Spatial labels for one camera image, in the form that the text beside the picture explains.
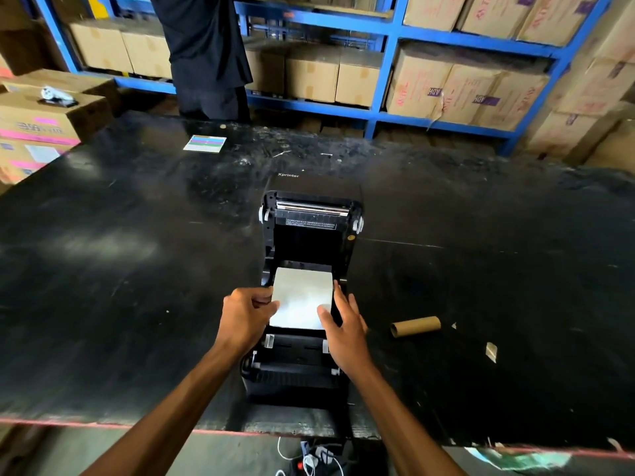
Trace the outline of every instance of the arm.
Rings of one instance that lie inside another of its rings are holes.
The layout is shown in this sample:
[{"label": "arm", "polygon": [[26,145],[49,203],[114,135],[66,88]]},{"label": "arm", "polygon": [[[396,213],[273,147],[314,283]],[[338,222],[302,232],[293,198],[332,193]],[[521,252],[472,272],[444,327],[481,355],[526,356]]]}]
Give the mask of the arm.
[{"label": "arm", "polygon": [[400,476],[464,476],[463,470],[401,404],[373,365],[366,345],[366,322],[353,294],[346,300],[335,282],[333,298],[342,315],[342,327],[337,326],[326,309],[317,308],[329,350],[361,393],[397,472]]},{"label": "arm", "polygon": [[236,289],[223,301],[216,342],[151,413],[99,457],[84,476],[165,474],[236,362],[258,342],[279,303],[271,288]]}]

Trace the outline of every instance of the black tabletop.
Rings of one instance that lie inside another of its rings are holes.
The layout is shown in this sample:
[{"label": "black tabletop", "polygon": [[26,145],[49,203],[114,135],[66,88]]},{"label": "black tabletop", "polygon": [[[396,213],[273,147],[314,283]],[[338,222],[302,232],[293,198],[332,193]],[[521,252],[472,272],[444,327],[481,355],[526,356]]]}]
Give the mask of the black tabletop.
[{"label": "black tabletop", "polygon": [[[183,151],[193,134],[227,141]],[[0,197],[0,418],[151,410],[210,348],[222,297],[258,284],[276,171],[361,183],[349,288],[437,440],[635,448],[631,177],[134,112]],[[392,338],[428,315],[440,331]],[[355,436],[378,436],[354,390],[349,408]],[[248,404],[237,370],[197,427],[334,432],[322,410]]]}]

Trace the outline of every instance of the person's left hand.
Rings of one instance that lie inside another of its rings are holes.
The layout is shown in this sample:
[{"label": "person's left hand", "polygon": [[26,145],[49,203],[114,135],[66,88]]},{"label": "person's left hand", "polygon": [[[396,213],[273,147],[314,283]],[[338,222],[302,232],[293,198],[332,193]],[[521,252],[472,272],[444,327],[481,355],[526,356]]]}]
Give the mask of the person's left hand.
[{"label": "person's left hand", "polygon": [[280,306],[271,301],[273,288],[234,289],[223,299],[223,313],[215,346],[220,345],[242,357],[256,345]]}]

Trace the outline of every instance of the black clothing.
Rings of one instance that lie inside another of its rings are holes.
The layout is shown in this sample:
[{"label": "black clothing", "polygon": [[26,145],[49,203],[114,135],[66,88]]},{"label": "black clothing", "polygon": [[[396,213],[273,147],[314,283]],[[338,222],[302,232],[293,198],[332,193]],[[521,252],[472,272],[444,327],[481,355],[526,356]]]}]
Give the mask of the black clothing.
[{"label": "black clothing", "polygon": [[150,0],[180,91],[223,92],[251,83],[233,0]]},{"label": "black clothing", "polygon": [[177,93],[179,112],[196,120],[235,120],[249,123],[249,106],[244,87],[220,92],[181,89]]}]

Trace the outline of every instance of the black shirt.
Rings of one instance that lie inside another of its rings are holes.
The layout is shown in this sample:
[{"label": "black shirt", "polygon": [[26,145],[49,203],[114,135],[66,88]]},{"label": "black shirt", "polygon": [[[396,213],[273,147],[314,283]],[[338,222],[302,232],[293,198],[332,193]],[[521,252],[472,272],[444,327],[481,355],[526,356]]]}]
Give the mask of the black shirt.
[{"label": "black shirt", "polygon": [[170,48],[177,91],[221,91],[253,81],[233,0],[151,1]]}]

